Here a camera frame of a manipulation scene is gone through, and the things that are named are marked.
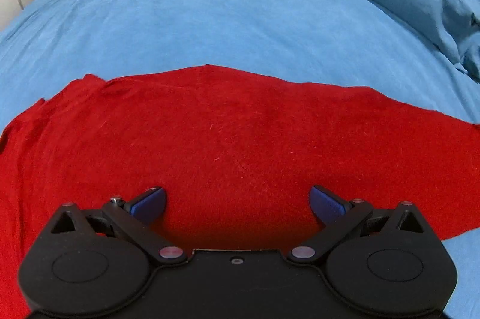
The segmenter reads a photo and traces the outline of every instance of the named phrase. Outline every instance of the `screw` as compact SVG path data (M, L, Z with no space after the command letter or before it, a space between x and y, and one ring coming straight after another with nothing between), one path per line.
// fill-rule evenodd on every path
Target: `screw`
M160 257L165 259L176 259L183 255L183 250L176 246L166 246L158 253L160 254Z
M292 250L292 255L295 258L307 259L315 255L315 250L308 246L298 246Z
M118 205L118 206L122 206L123 203L124 203L123 198L122 198L121 196L119 196L119 195L112 196L112 197L110 198L110 201L111 201L112 203L114 203L115 205Z

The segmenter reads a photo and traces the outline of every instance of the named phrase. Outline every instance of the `red fabric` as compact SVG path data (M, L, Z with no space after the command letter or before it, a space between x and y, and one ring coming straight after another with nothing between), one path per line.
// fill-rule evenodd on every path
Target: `red fabric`
M27 313L18 265L66 201L163 186L155 228L185 248L296 245L318 230L313 184L376 207L414 201L441 238L480 226L479 127L369 88L214 66L86 76L13 120L0 152L6 318Z

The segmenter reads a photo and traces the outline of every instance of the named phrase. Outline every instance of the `blue duvet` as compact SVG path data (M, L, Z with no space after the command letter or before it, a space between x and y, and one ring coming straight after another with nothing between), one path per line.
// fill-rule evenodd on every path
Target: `blue duvet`
M480 123L480 0L35 0L0 33L0 130L87 73L217 64L291 82L370 86ZM480 317L473 231L447 241L446 313Z

